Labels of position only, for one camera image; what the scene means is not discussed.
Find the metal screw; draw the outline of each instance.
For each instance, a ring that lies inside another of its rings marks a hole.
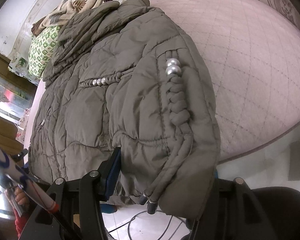
[[[56,179],[56,184],[57,185],[60,185],[60,184],[62,184],[63,183],[63,178],[58,178],[58,179]]]
[[[244,180],[242,178],[237,177],[235,178],[235,182],[241,185],[244,183]]]
[[[99,175],[99,171],[91,171],[91,172],[89,173],[89,175],[90,175],[90,177],[96,177],[96,176]]]

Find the quilted jacket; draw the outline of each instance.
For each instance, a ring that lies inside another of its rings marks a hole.
[[[181,73],[167,75],[167,60]],[[162,211],[200,217],[220,152],[215,98],[191,38],[149,0],[109,1],[74,16],[45,69],[30,170],[78,179],[121,147],[112,203],[144,193]]]

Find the white tile floor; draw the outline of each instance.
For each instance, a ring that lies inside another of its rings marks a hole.
[[[292,142],[300,140],[300,125],[290,133],[270,144],[269,146],[245,157],[223,163],[217,167],[221,179],[233,180],[243,178],[250,188],[285,186],[300,191],[300,181],[288,181],[290,148]],[[145,206],[133,205],[119,209],[114,214],[104,214],[105,226],[108,231],[128,222],[135,214],[146,210]],[[131,223],[131,237],[133,240],[156,240],[165,230],[170,216],[162,213],[149,215],[141,214]],[[168,240],[179,225],[179,220],[173,219],[169,230],[162,238]],[[129,240],[127,225],[111,235],[117,240]],[[182,224],[171,240],[180,240],[189,231]]]

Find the red sleeve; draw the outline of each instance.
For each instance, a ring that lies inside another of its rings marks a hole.
[[[25,225],[29,219],[29,213],[25,213],[22,217],[19,217],[18,212],[15,209],[13,209],[13,211],[16,216],[15,224],[16,224],[16,230],[17,230],[18,238],[19,238],[22,233],[23,228],[25,227]]]

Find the green and white pillow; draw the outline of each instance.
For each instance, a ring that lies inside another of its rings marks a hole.
[[[47,27],[32,39],[29,49],[29,72],[38,78],[41,78],[52,57],[60,29],[60,26]]]

